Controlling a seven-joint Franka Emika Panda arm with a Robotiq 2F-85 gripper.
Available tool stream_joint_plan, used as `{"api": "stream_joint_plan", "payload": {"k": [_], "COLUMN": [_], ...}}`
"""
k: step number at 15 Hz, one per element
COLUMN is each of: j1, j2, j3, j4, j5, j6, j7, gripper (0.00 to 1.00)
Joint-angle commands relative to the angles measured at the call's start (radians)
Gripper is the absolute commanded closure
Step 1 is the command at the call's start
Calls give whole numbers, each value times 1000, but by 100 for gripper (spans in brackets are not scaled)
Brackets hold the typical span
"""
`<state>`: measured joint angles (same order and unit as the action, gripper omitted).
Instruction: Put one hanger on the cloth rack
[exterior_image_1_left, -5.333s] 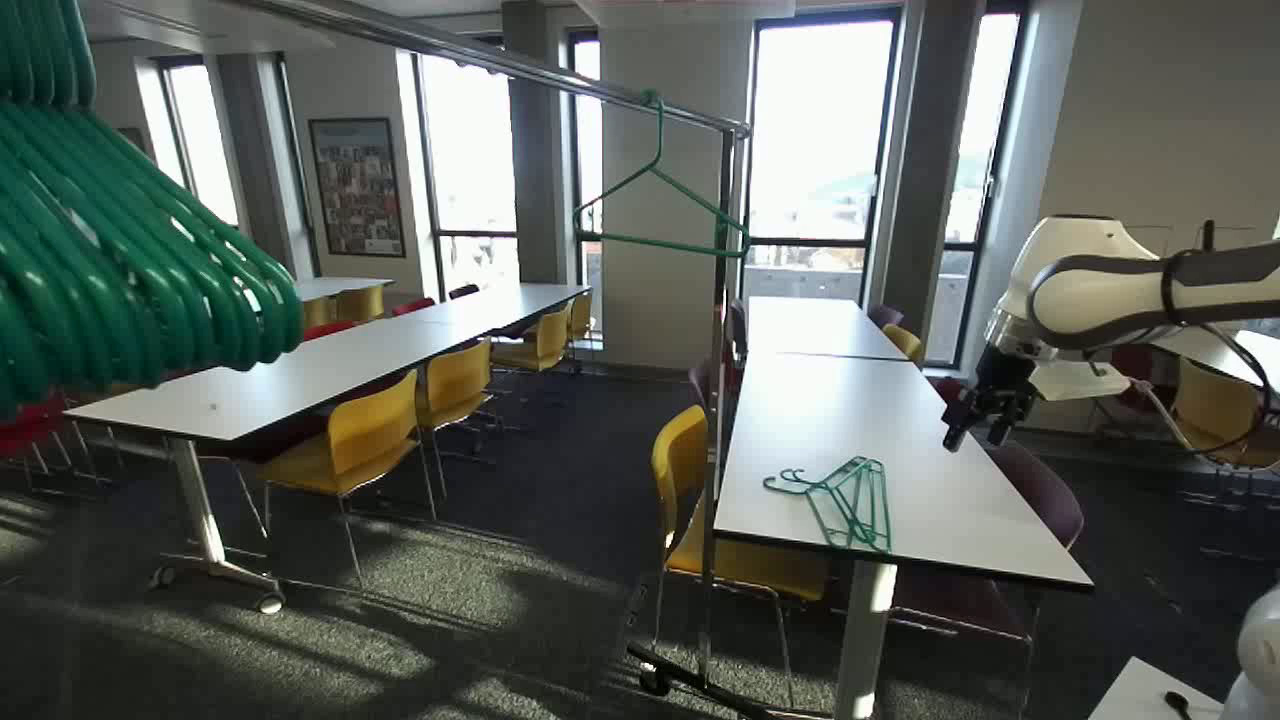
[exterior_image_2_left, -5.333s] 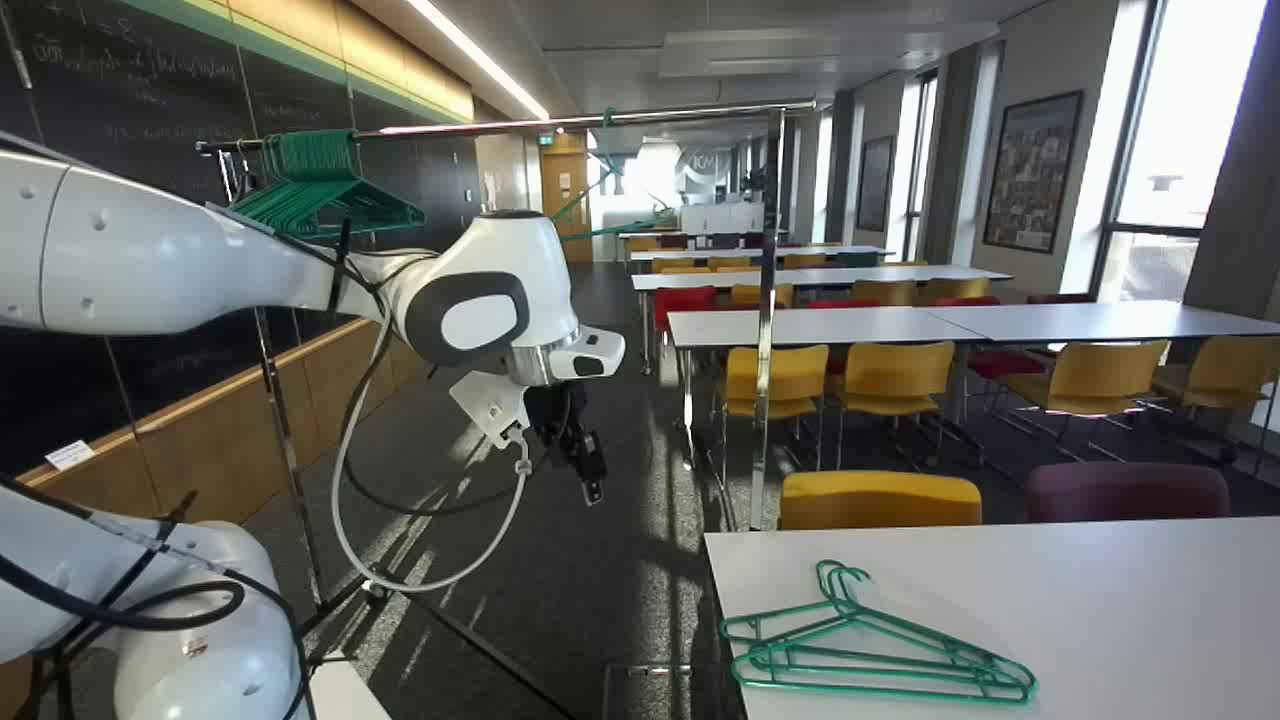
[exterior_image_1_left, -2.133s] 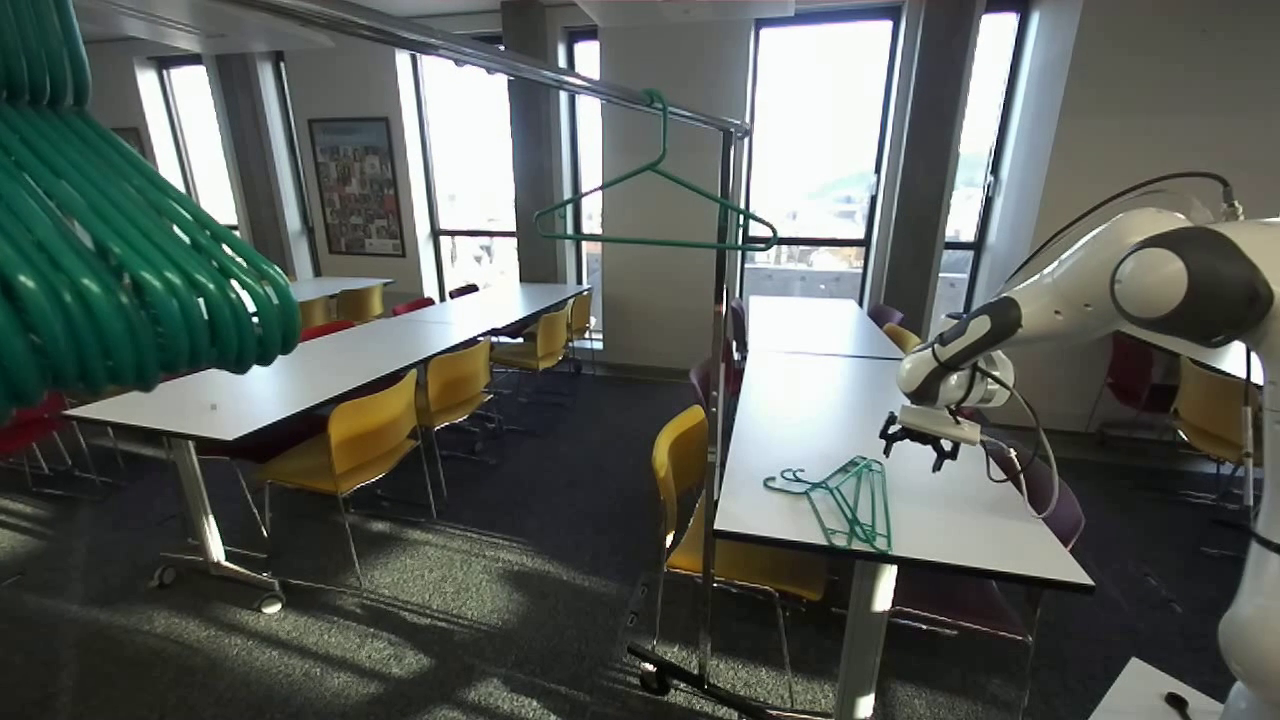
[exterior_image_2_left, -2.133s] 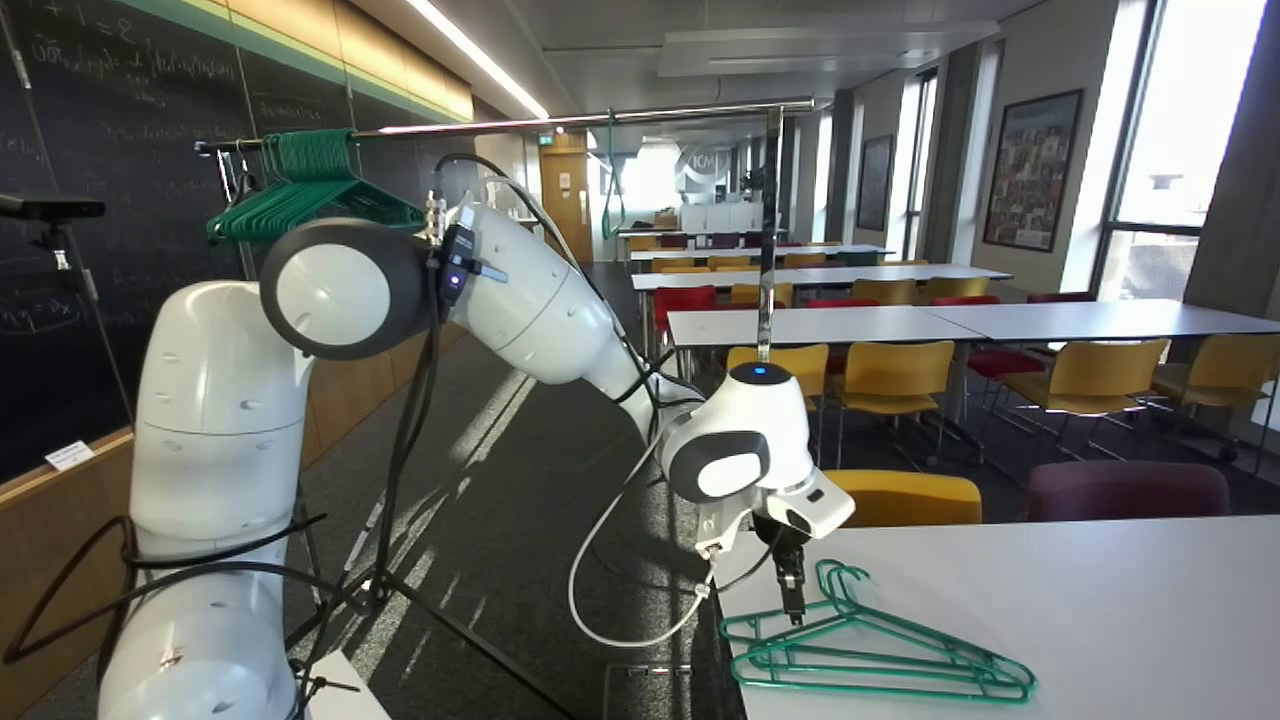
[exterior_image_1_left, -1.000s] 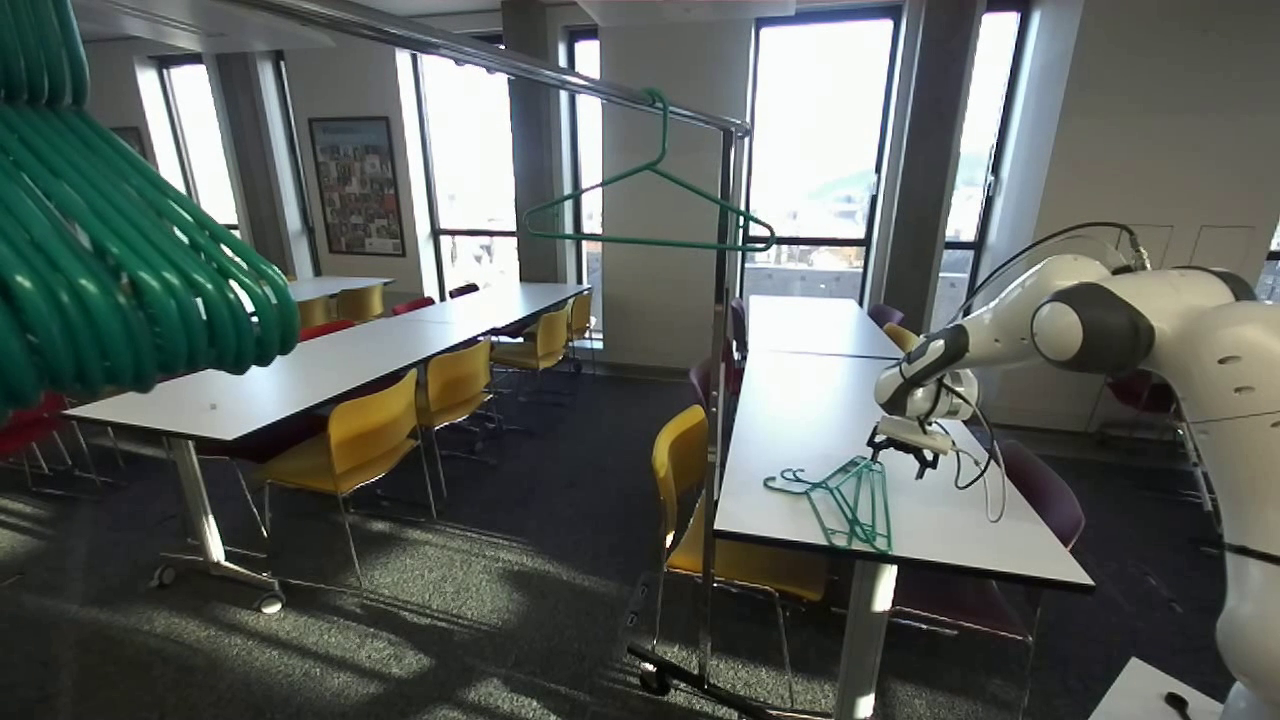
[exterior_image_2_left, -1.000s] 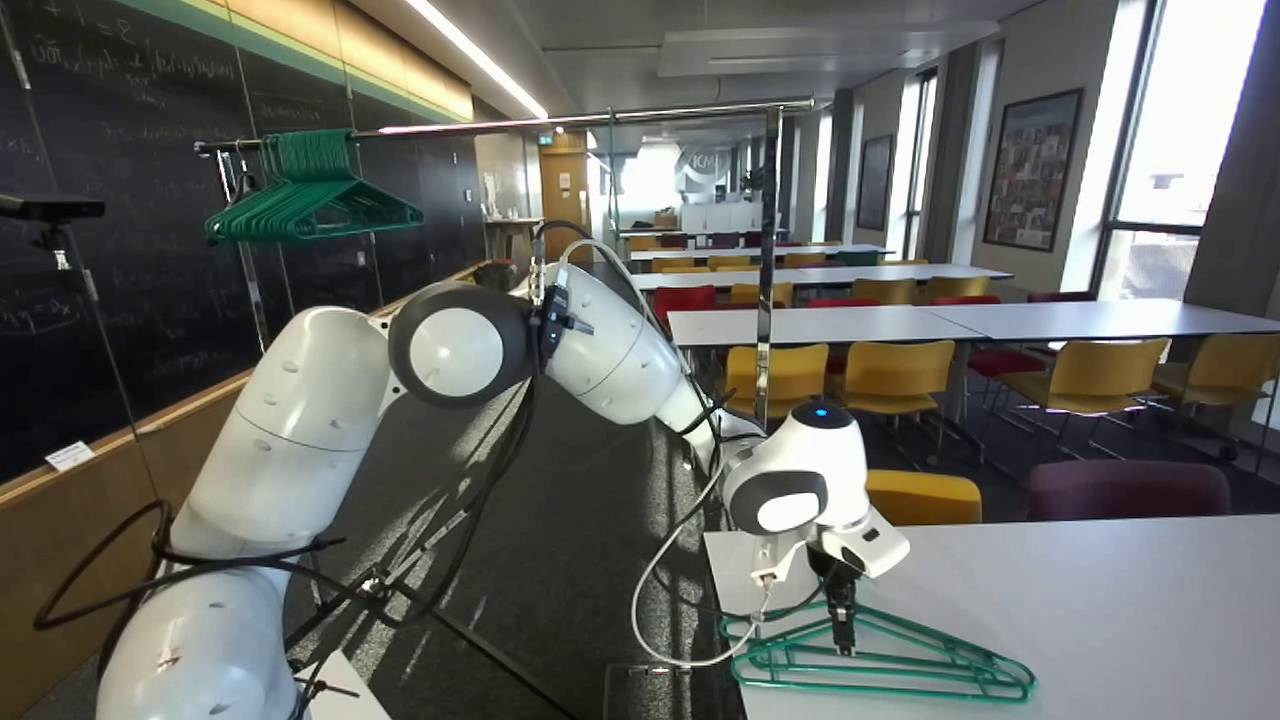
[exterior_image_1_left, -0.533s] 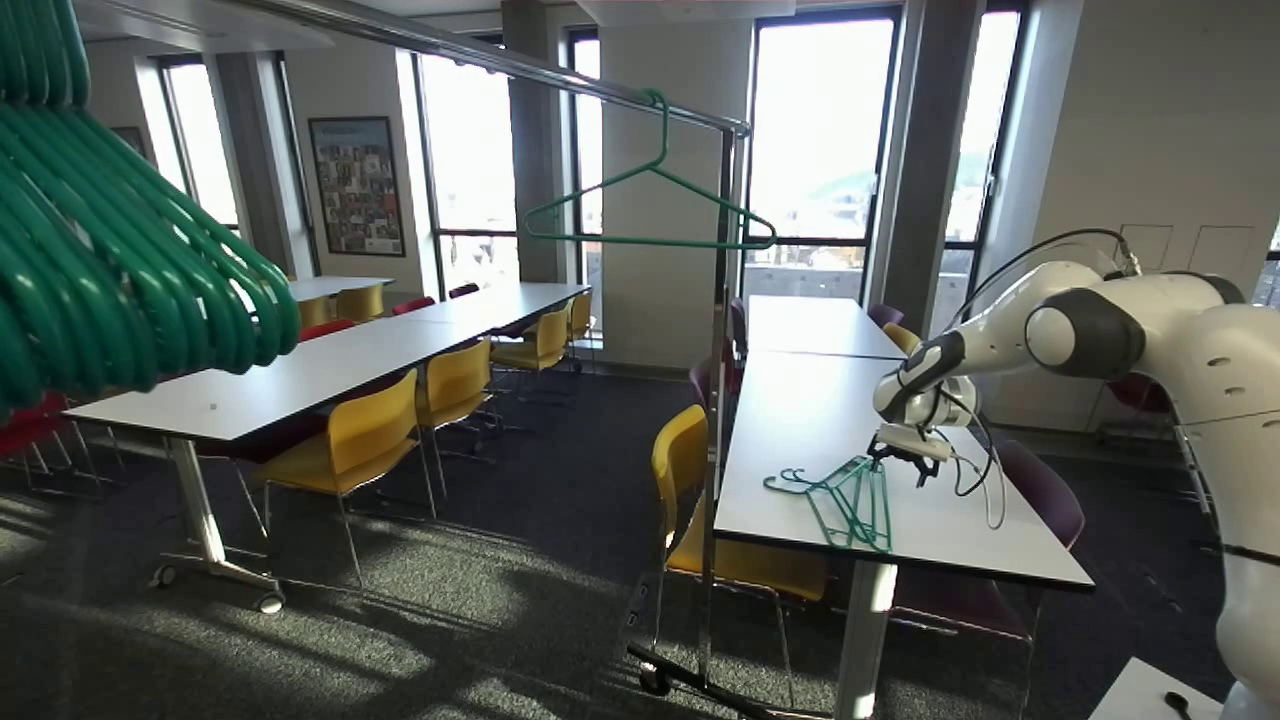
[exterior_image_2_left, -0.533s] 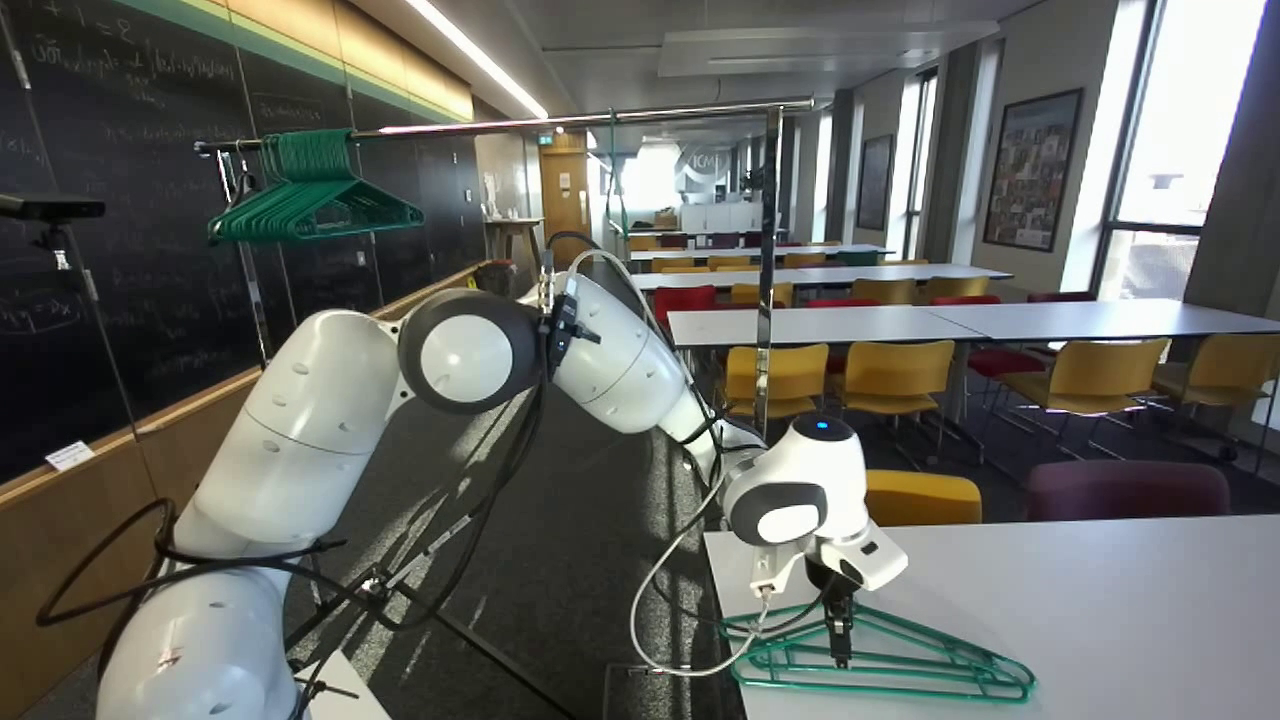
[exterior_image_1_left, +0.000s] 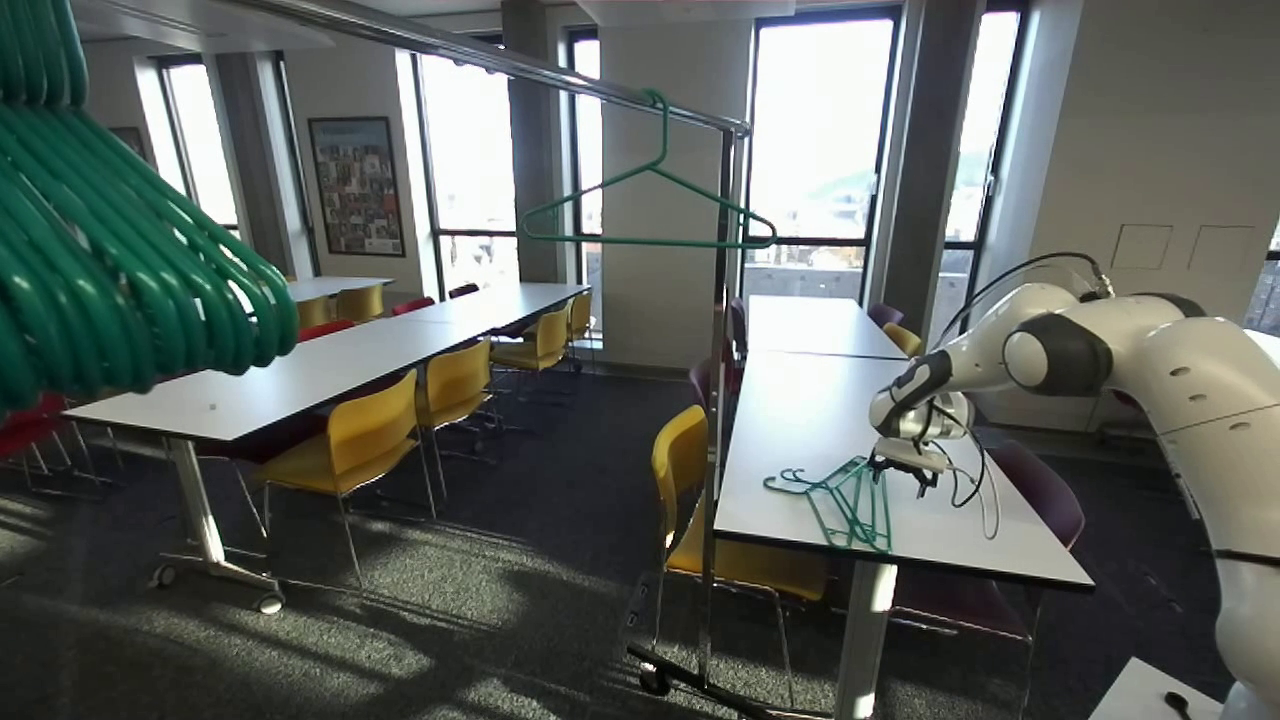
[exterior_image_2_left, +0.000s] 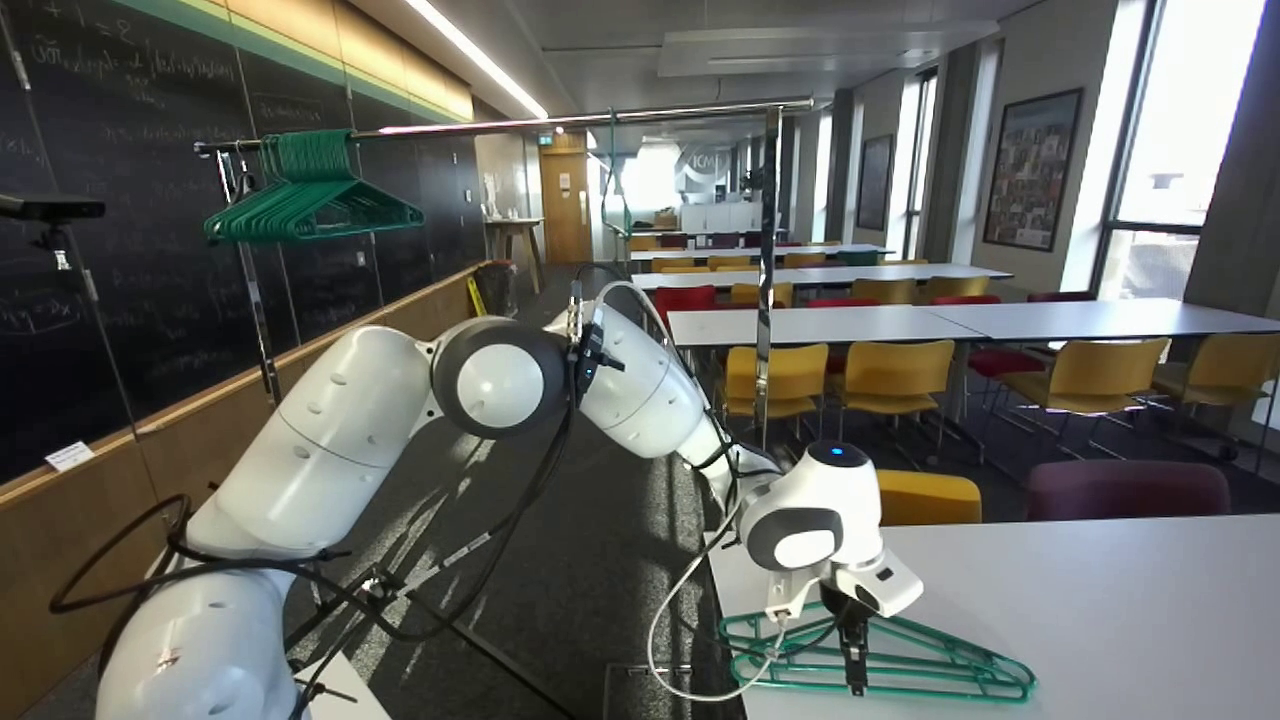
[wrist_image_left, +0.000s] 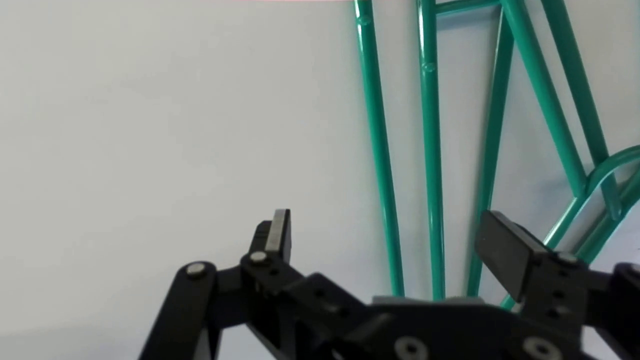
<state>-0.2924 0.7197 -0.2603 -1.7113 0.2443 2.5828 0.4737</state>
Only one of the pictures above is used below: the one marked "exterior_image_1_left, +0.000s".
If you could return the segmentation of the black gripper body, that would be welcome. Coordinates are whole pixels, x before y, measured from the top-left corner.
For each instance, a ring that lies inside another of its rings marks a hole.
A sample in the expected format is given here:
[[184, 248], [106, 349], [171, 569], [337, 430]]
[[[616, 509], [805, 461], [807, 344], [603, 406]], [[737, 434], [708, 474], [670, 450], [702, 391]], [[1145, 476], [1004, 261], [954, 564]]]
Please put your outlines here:
[[884, 434], [870, 445], [870, 466], [892, 468], [892, 474], [909, 474], [918, 483], [931, 483], [941, 474], [952, 468], [952, 461], [944, 452], [944, 435], [937, 435], [937, 434]]

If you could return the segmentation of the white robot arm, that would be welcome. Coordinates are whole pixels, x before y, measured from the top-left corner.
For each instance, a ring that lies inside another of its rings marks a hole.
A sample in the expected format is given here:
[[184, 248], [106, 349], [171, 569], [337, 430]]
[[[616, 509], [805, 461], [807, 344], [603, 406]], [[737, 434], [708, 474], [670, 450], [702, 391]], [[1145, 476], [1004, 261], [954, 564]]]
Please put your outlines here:
[[1181, 296], [1075, 296], [1019, 285], [969, 334], [915, 358], [869, 406], [909, 435], [918, 406], [1014, 385], [1036, 398], [1126, 398], [1193, 497], [1217, 564], [1225, 720], [1280, 720], [1280, 366], [1232, 320]]

